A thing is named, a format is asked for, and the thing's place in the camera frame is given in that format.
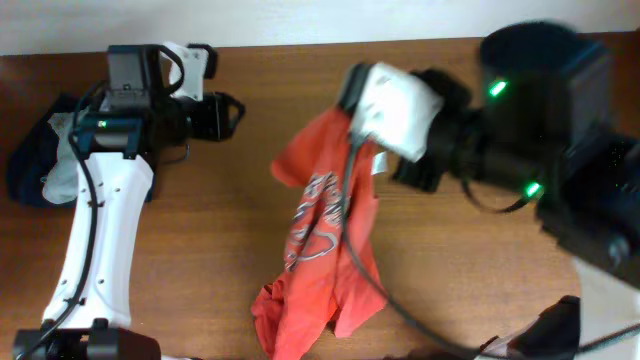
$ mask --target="folded red fabric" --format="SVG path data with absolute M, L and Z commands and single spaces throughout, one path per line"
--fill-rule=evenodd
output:
M 251 307 L 263 349 L 276 360 L 300 359 L 335 321 L 347 337 L 384 308 L 381 297 L 358 273 L 340 241 L 339 202 L 349 154 L 350 118 L 332 108 L 302 130 L 273 162 L 273 176 L 288 186 L 306 186 L 287 237 L 285 271 L 266 285 Z M 375 144 L 365 144 L 349 189 L 349 236 L 355 251 L 379 281 L 369 233 L 378 200 L 371 167 Z

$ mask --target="wooden surface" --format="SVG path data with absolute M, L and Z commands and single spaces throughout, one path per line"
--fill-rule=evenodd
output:
M 640 135 L 638 33 L 602 37 L 616 55 L 614 100 L 622 128 Z M 189 161 L 160 169 L 140 219 L 131 274 L 133 330 L 167 353 L 205 359 L 265 358 L 249 307 L 282 271 L 282 249 L 301 194 L 269 174 L 270 161 L 331 106 L 343 75 L 361 61 L 405 69 L 437 66 L 477 89 L 479 40 L 221 49 L 207 88 L 244 101 L 248 115 L 224 144 L 194 142 Z M 79 95 L 105 78 L 103 54 L 0 58 L 1 187 L 8 154 L 62 91 Z M 415 315 L 479 345 L 529 323 L 579 293 L 569 258 L 540 234 L 529 207 L 482 214 L 445 179 L 433 196 L 376 178 L 372 236 L 386 287 Z M 479 190 L 489 203 L 510 195 Z M 30 209 L 0 198 L 0 357 L 15 331 L 39 325 L 61 270 L 73 211 Z M 389 308 L 351 338 L 329 331 L 309 359 L 373 359 L 428 346 Z

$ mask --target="green light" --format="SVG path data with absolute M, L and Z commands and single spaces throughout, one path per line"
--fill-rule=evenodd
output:
M 543 191 L 542 185 L 538 183 L 532 183 L 527 186 L 527 190 L 525 190 L 525 194 L 527 197 L 534 197 L 536 194 L 541 193 Z
M 493 87 L 491 87 L 491 90 L 489 90 L 489 94 L 491 94 L 491 96 L 493 97 L 500 95 L 500 93 L 507 87 L 508 84 L 509 83 L 506 81 L 497 82 L 495 85 L 493 85 Z

